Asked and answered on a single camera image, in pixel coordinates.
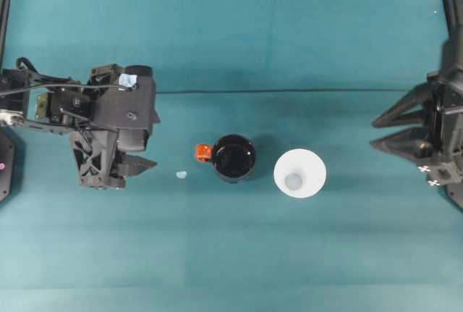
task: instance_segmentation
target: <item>black cable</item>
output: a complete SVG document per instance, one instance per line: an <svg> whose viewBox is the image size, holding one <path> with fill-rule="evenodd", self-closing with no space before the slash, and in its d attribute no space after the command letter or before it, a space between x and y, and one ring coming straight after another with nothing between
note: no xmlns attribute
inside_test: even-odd
<svg viewBox="0 0 463 312"><path fill-rule="evenodd" d="M23 69L24 67L22 67L22 64L24 64L28 70L38 73L37 69L34 67L32 62L30 62L27 57L19 57L16 59L17 69Z"/></svg>
<svg viewBox="0 0 463 312"><path fill-rule="evenodd" d="M11 90L0 91L0 96L13 95L15 93L26 93L31 90L40 89L40 88L82 88L82 89L107 89L107 88L118 88L124 91L130 91L132 88L128 88L123 85L83 85L83 84L63 84L63 83L45 83L39 85L27 86L26 88L17 88Z"/></svg>

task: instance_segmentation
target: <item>mug handle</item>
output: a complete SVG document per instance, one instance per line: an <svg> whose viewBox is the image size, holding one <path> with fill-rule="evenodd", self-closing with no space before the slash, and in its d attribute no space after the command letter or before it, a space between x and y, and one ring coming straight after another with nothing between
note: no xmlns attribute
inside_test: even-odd
<svg viewBox="0 0 463 312"><path fill-rule="evenodd" d="M196 145L196 154L195 154L196 159L201 162L211 162L212 161L212 149L213 149L213 146L210 146L208 144Z"/></svg>

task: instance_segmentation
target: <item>screw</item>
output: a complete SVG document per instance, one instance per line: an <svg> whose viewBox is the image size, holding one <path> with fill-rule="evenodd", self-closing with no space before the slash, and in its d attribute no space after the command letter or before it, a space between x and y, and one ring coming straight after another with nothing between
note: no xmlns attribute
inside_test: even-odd
<svg viewBox="0 0 463 312"><path fill-rule="evenodd" d="M429 168L429 166L419 166L418 169L420 170L420 172L423 172L423 173L428 173L428 172L431 172L431 169Z"/></svg>
<svg viewBox="0 0 463 312"><path fill-rule="evenodd" d="M80 98L74 97L74 99L72 100L72 105L74 107L80 107Z"/></svg>
<svg viewBox="0 0 463 312"><path fill-rule="evenodd" d="M441 185L438 180L428 180L428 184L430 187L438 187Z"/></svg>
<svg viewBox="0 0 463 312"><path fill-rule="evenodd" d="M127 118L129 118L130 120L137 120L137 115L133 112L133 111L129 111L127 112Z"/></svg>

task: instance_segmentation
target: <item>teal fabric surface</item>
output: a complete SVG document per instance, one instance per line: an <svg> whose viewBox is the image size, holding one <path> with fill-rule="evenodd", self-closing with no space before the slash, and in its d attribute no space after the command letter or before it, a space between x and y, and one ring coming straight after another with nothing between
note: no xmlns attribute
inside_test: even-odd
<svg viewBox="0 0 463 312"><path fill-rule="evenodd" d="M442 0L12 0L4 67L149 64L159 90L400 88L439 68Z"/></svg>
<svg viewBox="0 0 463 312"><path fill-rule="evenodd" d="M381 89L423 81L445 38L441 0L12 0L5 67L27 56L84 80L146 63L164 92L346 91L158 94L143 155L159 165L125 190L80 188L66 138L9 131L0 311L459 311L462 212L368 144L404 94ZM231 132L258 152L239 185L193 157ZM298 147L328 168L307 200L273 183Z"/></svg>
<svg viewBox="0 0 463 312"><path fill-rule="evenodd" d="M368 145L380 134L371 119L399 95L160 95L144 154L159 166L119 191L78 187L65 138L15 131L27 150L0 208L5 311L458 311L445 287L462 283L462 213L412 164ZM258 149L240 185L193 158L228 132ZM328 167L307 200L272 175L301 146Z"/></svg>

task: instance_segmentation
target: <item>black mug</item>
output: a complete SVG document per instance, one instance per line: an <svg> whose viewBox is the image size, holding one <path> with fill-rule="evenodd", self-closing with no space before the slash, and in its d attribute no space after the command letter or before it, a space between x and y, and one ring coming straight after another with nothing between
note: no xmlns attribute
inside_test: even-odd
<svg viewBox="0 0 463 312"><path fill-rule="evenodd" d="M238 183L249 176L255 158L254 145L240 135L223 136L213 146L196 146L196 159L212 163L218 175L228 183Z"/></svg>

